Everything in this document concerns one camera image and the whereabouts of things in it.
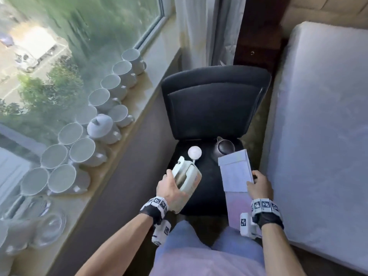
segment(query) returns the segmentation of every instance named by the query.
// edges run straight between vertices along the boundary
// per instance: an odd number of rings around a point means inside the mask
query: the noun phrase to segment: hand
[[[268,198],[274,200],[274,190],[272,189],[270,181],[257,170],[253,170],[252,174],[257,176],[255,179],[255,184],[247,181],[246,185],[248,187],[248,194],[252,199]]]
[[[186,193],[180,191],[178,186],[175,184],[175,179],[171,170],[167,170],[162,180],[159,182],[156,188],[156,196],[160,196],[166,199],[168,208],[173,204],[174,201],[188,196]]]

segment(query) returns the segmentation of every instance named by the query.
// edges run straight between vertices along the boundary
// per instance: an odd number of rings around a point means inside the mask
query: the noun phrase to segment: thigh
[[[212,249],[252,259],[265,265],[262,246],[248,237],[241,236],[240,232],[232,227],[227,227],[220,234]]]
[[[200,241],[190,223],[181,221],[169,233],[165,244],[157,248],[154,261],[157,261],[167,251],[185,247],[210,249]]]

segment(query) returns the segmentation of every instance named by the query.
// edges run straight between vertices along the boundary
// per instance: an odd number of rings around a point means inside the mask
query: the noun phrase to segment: person's left hand
[[[173,173],[168,169],[162,180],[157,185],[156,196],[166,199],[168,208],[170,209],[173,202],[188,195],[178,189],[178,186],[175,184]]]

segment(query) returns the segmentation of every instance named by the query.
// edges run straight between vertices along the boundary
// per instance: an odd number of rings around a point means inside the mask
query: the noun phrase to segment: glass pane
[[[0,0],[0,215],[122,52],[161,17],[158,0]]]

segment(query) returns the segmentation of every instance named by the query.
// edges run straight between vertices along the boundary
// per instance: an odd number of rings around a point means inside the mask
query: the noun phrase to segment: wooden headboard
[[[304,21],[368,29],[368,0],[291,0],[281,21],[283,37]]]

